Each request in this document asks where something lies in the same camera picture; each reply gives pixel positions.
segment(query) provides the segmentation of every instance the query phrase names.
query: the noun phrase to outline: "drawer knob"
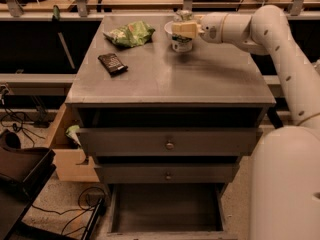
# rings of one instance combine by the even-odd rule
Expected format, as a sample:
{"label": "drawer knob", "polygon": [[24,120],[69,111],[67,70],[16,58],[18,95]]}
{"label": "drawer knob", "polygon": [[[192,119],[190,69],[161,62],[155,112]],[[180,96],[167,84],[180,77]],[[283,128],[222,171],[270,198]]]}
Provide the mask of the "drawer knob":
{"label": "drawer knob", "polygon": [[173,150],[174,149],[174,143],[172,143],[171,141],[168,141],[166,143],[166,149]]}
{"label": "drawer knob", "polygon": [[172,175],[170,172],[166,173],[166,180],[171,180],[172,179]]}

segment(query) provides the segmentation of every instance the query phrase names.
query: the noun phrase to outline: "white robotic arm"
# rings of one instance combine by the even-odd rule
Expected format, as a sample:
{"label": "white robotic arm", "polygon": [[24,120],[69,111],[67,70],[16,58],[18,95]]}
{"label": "white robotic arm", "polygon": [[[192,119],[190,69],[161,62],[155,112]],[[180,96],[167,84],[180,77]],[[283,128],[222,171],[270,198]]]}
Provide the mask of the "white robotic arm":
{"label": "white robotic arm", "polygon": [[253,15],[210,13],[197,23],[174,23],[173,33],[195,37],[193,29],[206,42],[270,54],[295,124],[265,135],[252,155],[249,239],[319,240],[320,76],[292,37],[286,15],[267,5]]}

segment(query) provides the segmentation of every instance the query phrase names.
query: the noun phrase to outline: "crumpled bag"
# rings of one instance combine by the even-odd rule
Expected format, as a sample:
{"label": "crumpled bag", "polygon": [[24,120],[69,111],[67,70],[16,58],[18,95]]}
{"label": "crumpled bag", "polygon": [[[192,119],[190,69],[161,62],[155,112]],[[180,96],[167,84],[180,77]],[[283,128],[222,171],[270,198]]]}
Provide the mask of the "crumpled bag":
{"label": "crumpled bag", "polygon": [[103,34],[115,45],[132,48],[148,42],[154,31],[155,29],[144,21],[136,21]]}

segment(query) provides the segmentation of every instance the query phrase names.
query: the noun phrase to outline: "drawer front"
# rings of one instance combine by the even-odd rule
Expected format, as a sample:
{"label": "drawer front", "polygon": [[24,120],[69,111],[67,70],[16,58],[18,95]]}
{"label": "drawer front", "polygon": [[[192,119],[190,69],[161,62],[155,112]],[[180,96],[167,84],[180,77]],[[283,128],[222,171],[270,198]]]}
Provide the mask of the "drawer front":
{"label": "drawer front", "polygon": [[101,182],[121,183],[229,183],[238,164],[104,164],[95,168]]}
{"label": "drawer front", "polygon": [[82,128],[78,137],[92,156],[248,155],[257,129]]}

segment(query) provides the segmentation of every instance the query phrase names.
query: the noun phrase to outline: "gray tabletop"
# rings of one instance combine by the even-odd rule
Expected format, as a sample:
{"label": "gray tabletop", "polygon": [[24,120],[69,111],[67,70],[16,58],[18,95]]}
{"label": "gray tabletop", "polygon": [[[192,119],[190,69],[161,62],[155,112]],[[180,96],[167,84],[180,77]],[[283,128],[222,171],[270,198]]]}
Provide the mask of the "gray tabletop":
{"label": "gray tabletop", "polygon": [[[156,31],[143,46],[119,48],[107,32],[143,20]],[[177,53],[164,25],[171,15],[110,14],[92,40],[67,96],[66,104],[95,107],[108,104],[274,104],[274,98],[250,54],[229,44],[208,44],[200,37],[193,49]],[[98,56],[116,53],[128,71],[110,77]]]}

